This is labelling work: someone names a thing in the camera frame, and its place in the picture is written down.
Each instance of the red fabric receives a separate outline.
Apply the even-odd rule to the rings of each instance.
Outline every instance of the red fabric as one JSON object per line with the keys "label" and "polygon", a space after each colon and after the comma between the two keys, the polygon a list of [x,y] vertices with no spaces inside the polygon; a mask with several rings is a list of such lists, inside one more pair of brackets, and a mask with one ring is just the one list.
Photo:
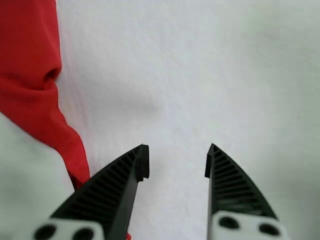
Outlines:
{"label": "red fabric", "polygon": [[0,111],[55,148],[80,187],[89,167],[80,136],[58,108],[61,67],[55,0],[1,0]]}

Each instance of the screw hole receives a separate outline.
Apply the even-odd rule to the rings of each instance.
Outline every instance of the screw hole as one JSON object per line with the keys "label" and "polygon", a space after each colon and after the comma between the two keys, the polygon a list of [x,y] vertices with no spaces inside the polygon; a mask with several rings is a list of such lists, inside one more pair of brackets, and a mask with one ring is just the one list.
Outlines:
{"label": "screw hole", "polygon": [[220,226],[225,227],[227,229],[239,229],[239,223],[232,217],[224,216],[220,218],[219,221]]}
{"label": "screw hole", "polygon": [[56,226],[53,224],[46,224],[40,227],[34,234],[34,239],[36,240],[48,240],[56,232]]}
{"label": "screw hole", "polygon": [[72,240],[91,240],[94,236],[94,231],[91,228],[81,228],[75,232]]}
{"label": "screw hole", "polygon": [[272,226],[268,223],[261,224],[259,226],[259,230],[260,230],[260,232],[262,232],[264,234],[271,235],[271,236],[279,236],[280,235],[279,230],[275,226]]}

